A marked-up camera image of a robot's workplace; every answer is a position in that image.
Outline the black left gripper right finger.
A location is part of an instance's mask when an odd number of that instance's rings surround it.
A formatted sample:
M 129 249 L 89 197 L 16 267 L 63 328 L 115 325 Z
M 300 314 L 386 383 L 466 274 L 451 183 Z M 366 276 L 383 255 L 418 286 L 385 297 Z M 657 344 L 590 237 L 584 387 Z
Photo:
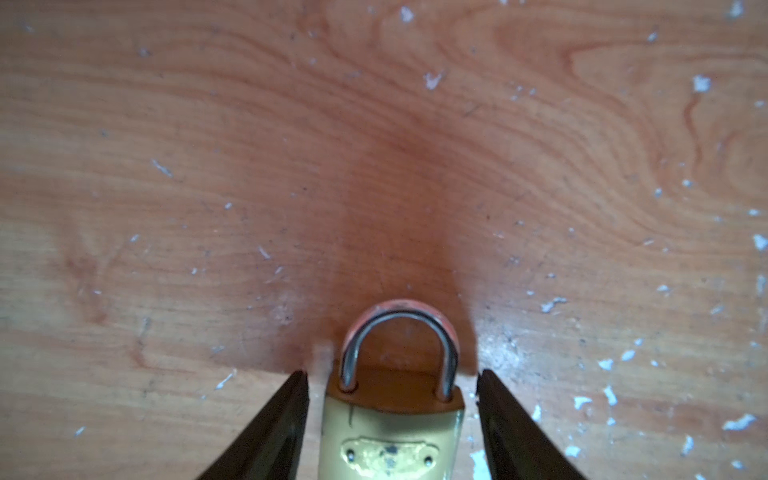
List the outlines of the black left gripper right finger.
M 493 479 L 584 480 L 492 370 L 479 374 L 476 394 Z

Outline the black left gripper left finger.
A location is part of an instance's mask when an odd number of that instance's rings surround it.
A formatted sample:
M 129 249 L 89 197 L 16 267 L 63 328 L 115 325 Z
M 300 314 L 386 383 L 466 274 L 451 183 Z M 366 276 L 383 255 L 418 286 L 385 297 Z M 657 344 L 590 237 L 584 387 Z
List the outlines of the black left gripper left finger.
M 212 480 L 294 480 L 309 403 L 307 373 L 297 370 L 199 477 Z

